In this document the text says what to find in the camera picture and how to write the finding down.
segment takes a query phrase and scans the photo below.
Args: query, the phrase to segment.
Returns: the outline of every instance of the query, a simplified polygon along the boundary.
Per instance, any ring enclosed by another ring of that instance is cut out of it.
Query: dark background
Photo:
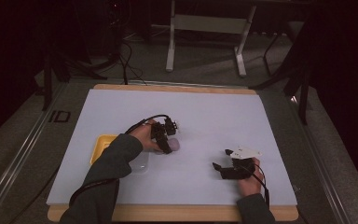
[[[126,1],[117,2],[126,6]],[[308,34],[310,39],[322,40],[315,46],[320,50],[320,60],[313,66],[311,85],[358,169],[358,1],[324,3],[327,7],[319,15],[321,19],[313,24],[320,33]],[[177,10],[188,11],[189,5],[179,4]],[[169,24],[170,1],[132,0],[131,7],[128,23],[146,39],[150,23]],[[37,90],[34,76],[43,68],[46,44],[54,44],[84,62],[92,54],[119,50],[119,34],[106,32],[106,24],[112,17],[125,20],[129,15],[125,10],[109,15],[104,8],[104,1],[0,0],[0,126]],[[244,17],[232,5],[202,8],[198,12],[204,15]],[[270,35],[283,21],[307,15],[303,9],[262,6],[256,11],[252,30]],[[105,39],[114,41],[104,43]]]

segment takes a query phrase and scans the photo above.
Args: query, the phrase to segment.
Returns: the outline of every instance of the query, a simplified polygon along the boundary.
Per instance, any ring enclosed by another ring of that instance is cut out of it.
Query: hand
[[[139,126],[132,132],[130,132],[130,135],[136,137],[141,143],[142,146],[145,149],[155,149],[158,151],[161,151],[161,149],[158,147],[156,142],[153,142],[151,137],[151,131],[152,131],[152,123],[156,123],[155,120],[151,119],[146,124]]]
[[[263,175],[260,173],[258,166],[260,165],[260,160],[256,158],[252,158],[255,162],[255,175],[263,180]],[[240,194],[242,197],[246,197],[252,194],[260,193],[261,191],[261,183],[254,177],[251,176],[247,179],[241,179],[238,181],[238,185],[240,187]]]

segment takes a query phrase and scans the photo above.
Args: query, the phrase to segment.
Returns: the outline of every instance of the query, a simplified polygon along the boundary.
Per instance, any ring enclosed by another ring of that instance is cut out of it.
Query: wooden table edge
[[[48,209],[48,219],[60,221],[68,205],[52,205]],[[298,219],[295,205],[274,205],[269,208],[277,221]],[[112,215],[113,221],[222,221],[239,222],[241,216],[236,205],[157,205],[157,204],[117,204]]]
[[[222,87],[186,87],[186,86],[141,86],[141,85],[113,85],[97,84],[94,90],[123,90],[123,91],[174,91],[174,92],[199,92],[221,94],[256,94],[254,90]]]

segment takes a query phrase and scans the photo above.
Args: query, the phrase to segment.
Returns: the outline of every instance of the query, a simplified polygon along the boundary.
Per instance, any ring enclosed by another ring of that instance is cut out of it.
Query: yellow object
[[[89,163],[92,165],[103,153],[103,151],[109,147],[110,143],[115,140],[117,135],[115,134],[102,134],[98,137],[95,143],[94,151],[92,152],[91,160]]]

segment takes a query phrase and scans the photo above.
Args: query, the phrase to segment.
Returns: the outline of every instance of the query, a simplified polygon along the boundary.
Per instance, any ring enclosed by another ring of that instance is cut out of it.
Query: white stand
[[[171,25],[170,25],[170,45],[168,48],[167,57],[167,72],[173,71],[173,61],[175,54],[175,29],[177,30],[192,30],[203,32],[218,32],[227,34],[241,34],[241,42],[234,49],[239,75],[246,76],[245,65],[242,58],[243,46],[246,42],[246,37],[251,28],[252,19],[255,14],[256,6],[252,6],[251,11],[246,20],[232,19],[232,18],[215,18],[175,14],[175,1],[171,4]]]

